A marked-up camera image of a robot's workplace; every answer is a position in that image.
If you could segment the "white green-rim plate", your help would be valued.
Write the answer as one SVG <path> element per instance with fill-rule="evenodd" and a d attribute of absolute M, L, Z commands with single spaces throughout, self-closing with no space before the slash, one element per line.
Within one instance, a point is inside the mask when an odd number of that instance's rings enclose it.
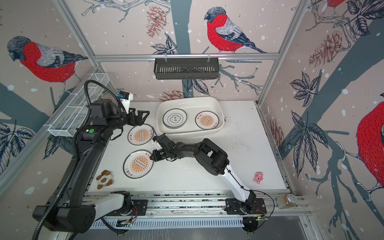
<path fill-rule="evenodd" d="M 163 116 L 163 124 L 169 129 L 181 128 L 187 121 L 187 113 L 182 109 L 171 109 Z"/>

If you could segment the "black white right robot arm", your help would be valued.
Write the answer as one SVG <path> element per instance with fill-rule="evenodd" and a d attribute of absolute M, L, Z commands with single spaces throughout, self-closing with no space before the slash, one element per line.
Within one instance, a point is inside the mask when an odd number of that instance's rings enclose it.
<path fill-rule="evenodd" d="M 150 159 L 154 162 L 175 161 L 194 158 L 211 175 L 220 176 L 228 181 L 234 194 L 234 203 L 225 208 L 227 214 L 248 215 L 257 211 L 257 197 L 254 191 L 247 189 L 230 165 L 228 154 L 210 139 L 195 144 L 173 142 L 165 134 L 152 138 L 156 146 Z"/>

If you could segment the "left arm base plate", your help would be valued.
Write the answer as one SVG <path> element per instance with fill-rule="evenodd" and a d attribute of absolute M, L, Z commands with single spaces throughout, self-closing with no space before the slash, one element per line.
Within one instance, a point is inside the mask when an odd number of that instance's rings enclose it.
<path fill-rule="evenodd" d="M 148 206 L 148 200 L 131 200 L 119 209 L 120 216 L 145 216 Z"/>

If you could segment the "orange sunburst plate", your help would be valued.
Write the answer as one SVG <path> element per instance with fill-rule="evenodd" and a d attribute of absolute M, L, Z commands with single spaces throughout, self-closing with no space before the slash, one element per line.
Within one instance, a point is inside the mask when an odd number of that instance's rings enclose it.
<path fill-rule="evenodd" d="M 128 133 L 128 141 L 134 146 L 141 146 L 152 140 L 154 130 L 152 126 L 143 124 L 133 127 Z"/>
<path fill-rule="evenodd" d="M 146 150 L 132 152 L 124 161 L 124 174 L 130 179 L 144 177 L 151 171 L 154 165 L 154 161 L 150 157 L 151 153 Z"/>
<path fill-rule="evenodd" d="M 197 114 L 195 123 L 203 130 L 212 130 L 219 125 L 220 120 L 217 114 L 211 111 L 203 111 Z"/>

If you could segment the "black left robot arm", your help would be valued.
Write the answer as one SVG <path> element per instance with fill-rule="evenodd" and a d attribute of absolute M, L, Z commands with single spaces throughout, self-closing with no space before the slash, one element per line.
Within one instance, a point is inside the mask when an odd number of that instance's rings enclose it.
<path fill-rule="evenodd" d="M 98 160 L 117 129 L 124 126 L 142 126 L 149 111 L 124 107 L 122 100 L 115 104 L 109 99 L 88 104 L 88 112 L 73 137 L 73 157 L 59 186 L 43 206 L 36 206 L 33 218 L 38 221 L 33 239 L 41 229 L 53 232 L 85 233 L 94 221 L 120 210 L 134 210 L 131 194 L 127 191 L 111 192 L 95 203 L 84 205 L 83 197 Z"/>

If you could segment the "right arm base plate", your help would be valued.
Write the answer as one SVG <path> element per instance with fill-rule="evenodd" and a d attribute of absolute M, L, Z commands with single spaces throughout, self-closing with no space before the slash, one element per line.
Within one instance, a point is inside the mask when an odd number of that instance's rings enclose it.
<path fill-rule="evenodd" d="M 225 212 L 228 215 L 266 215 L 267 209 L 263 199 L 256 198 L 250 204 L 237 199 L 225 199 Z"/>

